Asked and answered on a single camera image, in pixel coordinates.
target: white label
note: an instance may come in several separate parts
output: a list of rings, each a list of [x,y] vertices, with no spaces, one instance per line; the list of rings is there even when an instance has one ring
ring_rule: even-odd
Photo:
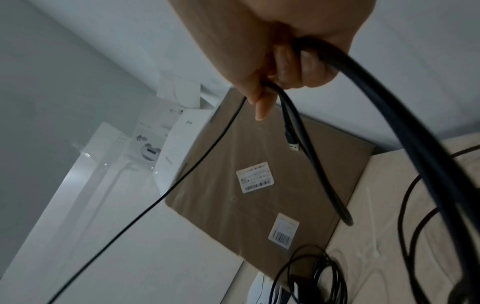
[[[275,184],[269,163],[261,163],[236,172],[243,193],[262,189]]]
[[[300,223],[281,213],[278,214],[270,232],[269,240],[289,249]]]

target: wall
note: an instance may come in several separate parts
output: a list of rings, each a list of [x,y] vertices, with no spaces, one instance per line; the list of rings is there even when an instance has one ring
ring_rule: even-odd
[[[0,276],[101,122],[130,134],[154,94],[31,4],[0,1]]]
[[[216,88],[222,79],[166,0],[31,0],[157,89],[161,70]],[[480,2],[377,0],[351,55],[437,135],[480,130]],[[383,117],[345,77],[289,92],[303,113],[398,148]]]

